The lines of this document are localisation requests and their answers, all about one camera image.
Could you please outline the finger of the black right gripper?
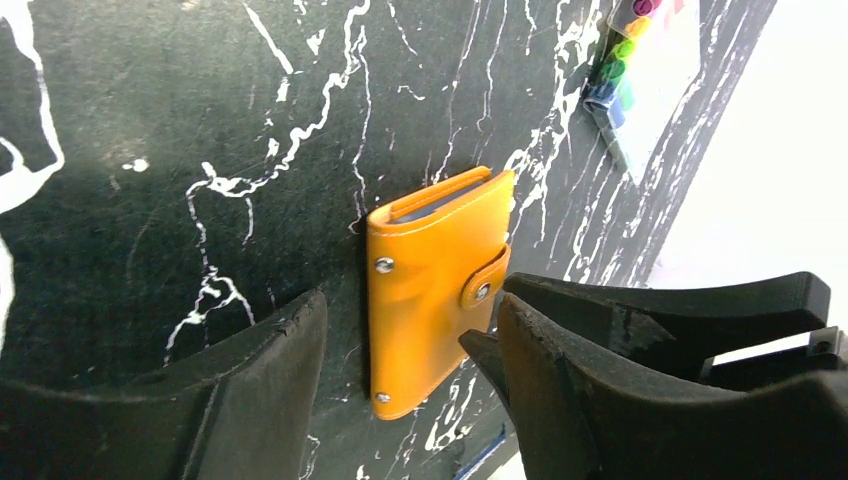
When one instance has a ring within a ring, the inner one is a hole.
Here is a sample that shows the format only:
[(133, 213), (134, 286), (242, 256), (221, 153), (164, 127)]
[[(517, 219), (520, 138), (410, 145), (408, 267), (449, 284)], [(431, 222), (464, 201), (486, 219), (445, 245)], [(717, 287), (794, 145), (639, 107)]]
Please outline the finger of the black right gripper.
[(517, 273), (504, 290), (497, 332), (459, 341), (511, 411), (847, 407), (846, 363), (829, 349), (710, 366), (733, 350), (824, 329), (831, 290), (812, 273), (690, 290)]

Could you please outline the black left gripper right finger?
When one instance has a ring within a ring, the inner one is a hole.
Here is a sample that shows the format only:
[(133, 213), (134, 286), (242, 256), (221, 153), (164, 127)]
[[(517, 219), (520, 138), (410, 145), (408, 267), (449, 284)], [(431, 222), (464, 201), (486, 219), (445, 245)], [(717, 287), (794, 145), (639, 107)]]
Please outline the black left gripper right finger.
[(530, 479), (843, 479), (847, 377), (735, 392), (615, 354), (515, 295), (498, 343)]

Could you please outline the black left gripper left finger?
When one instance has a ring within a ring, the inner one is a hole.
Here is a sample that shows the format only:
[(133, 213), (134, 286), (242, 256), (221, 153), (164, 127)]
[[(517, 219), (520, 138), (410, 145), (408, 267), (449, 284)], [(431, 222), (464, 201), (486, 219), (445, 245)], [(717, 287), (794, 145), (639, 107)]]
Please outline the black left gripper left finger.
[(120, 386), (1, 384), (5, 479), (295, 479), (327, 339), (324, 294)]

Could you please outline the orange leather card holder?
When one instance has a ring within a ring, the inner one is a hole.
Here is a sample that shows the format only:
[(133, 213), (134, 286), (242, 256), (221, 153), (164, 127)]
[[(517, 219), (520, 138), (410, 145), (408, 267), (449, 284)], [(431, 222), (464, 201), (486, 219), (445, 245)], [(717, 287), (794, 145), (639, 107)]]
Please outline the orange leather card holder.
[(366, 222), (374, 414), (415, 410), (466, 358), (507, 276), (511, 170), (474, 167), (372, 211)]

